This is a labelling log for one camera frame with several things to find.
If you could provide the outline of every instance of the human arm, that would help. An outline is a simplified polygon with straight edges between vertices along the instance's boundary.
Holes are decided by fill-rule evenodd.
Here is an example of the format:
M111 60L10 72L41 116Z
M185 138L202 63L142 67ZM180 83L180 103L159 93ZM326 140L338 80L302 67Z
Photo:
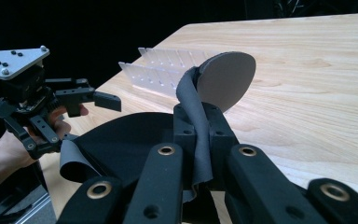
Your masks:
M69 124L59 119L60 115L65 112L65 108L60 107L49 116L49 123L61 139L71 129ZM80 113L87 115L88 110L82 105ZM42 141L37 136L33 136L33 139L36 142ZM20 168L29 166L34 162L35 160L30 157L21 141L13 133L6 131L0 138L0 184Z

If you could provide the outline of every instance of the metal mounting plate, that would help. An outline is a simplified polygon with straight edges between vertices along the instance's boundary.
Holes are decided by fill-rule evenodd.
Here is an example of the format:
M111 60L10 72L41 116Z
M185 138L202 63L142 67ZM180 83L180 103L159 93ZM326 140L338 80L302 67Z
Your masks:
M39 63L49 55L49 50L39 49L0 50L0 79L10 80L30 66Z

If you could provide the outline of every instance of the wooden tabletop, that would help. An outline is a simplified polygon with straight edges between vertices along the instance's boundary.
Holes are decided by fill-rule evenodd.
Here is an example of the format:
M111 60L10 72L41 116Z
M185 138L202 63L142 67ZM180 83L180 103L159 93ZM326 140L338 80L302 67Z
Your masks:
M257 68L249 90L225 113L240 142L260 147L304 188L314 178L329 177L358 191L358 14L189 24L157 47L254 56ZM136 112L172 113L178 103L133 87L123 73L98 91L119 96L122 112L86 104L87 117L67 120L72 133ZM57 216L79 186L60 177L59 156L41 159ZM222 195L215 197L224 206Z

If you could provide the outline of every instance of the dark wall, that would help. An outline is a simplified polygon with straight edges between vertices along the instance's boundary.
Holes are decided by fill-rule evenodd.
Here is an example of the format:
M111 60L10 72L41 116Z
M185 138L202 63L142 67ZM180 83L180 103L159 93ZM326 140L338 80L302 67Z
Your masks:
M100 86L183 25L238 20L241 1L0 0L0 49L50 48L49 77Z

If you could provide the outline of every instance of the mounting hole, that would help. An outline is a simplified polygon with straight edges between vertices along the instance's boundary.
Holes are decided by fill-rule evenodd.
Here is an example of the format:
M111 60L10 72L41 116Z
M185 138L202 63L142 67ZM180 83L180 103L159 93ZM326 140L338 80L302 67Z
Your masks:
M240 147L239 152L242 155L249 156L249 157L255 156L255 154L257 154L257 152L250 147Z
M304 219L305 217L304 213L301 210L293 206L287 206L286 213L289 214L289 216L293 219Z
M148 205L144 210L144 216L149 219L158 218L160 211L159 207L156 205Z
M175 149L173 147L161 147L158 150L158 153L163 156L170 156L175 152Z
M331 183L321 185L321 191L336 201L346 202L350 199L350 194L345 189Z
M97 182L87 190L87 196L91 199L101 199L112 190L112 185L107 181Z

